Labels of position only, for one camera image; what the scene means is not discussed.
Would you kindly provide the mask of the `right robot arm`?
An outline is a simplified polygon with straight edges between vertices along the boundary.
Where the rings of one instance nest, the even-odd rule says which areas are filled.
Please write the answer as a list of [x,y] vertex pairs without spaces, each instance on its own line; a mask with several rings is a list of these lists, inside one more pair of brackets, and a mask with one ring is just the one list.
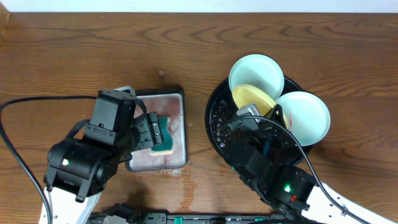
[[285,127],[282,108],[276,105],[264,116],[254,103],[243,106],[219,130],[231,131],[222,150],[225,162],[261,201],[283,215],[296,215],[308,223],[389,223],[390,221],[344,198],[322,182],[315,170],[305,172],[281,163],[280,156],[302,146]]

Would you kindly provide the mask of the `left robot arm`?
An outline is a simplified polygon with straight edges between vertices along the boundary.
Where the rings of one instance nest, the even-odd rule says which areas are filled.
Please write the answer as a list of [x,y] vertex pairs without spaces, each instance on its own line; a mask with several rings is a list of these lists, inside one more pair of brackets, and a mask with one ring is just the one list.
[[48,222],[86,223],[120,163],[163,141],[157,114],[132,88],[99,91],[91,119],[74,125],[47,155]]

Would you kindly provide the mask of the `yellow plate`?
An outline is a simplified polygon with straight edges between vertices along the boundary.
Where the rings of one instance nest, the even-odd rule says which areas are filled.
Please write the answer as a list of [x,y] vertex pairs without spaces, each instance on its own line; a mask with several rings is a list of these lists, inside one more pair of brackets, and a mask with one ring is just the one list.
[[265,115],[277,104],[275,100],[264,91],[249,84],[236,86],[232,90],[232,97],[239,109],[254,103],[260,115]]

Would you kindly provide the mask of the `green yellow sponge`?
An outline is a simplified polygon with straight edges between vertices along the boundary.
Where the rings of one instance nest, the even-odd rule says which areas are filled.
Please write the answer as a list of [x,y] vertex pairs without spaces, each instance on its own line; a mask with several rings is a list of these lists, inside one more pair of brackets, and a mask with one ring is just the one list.
[[162,136],[164,141],[161,144],[155,145],[151,149],[151,153],[153,154],[166,154],[172,151],[173,148],[173,140],[169,131],[169,117],[160,117],[159,118],[159,127],[162,131]]

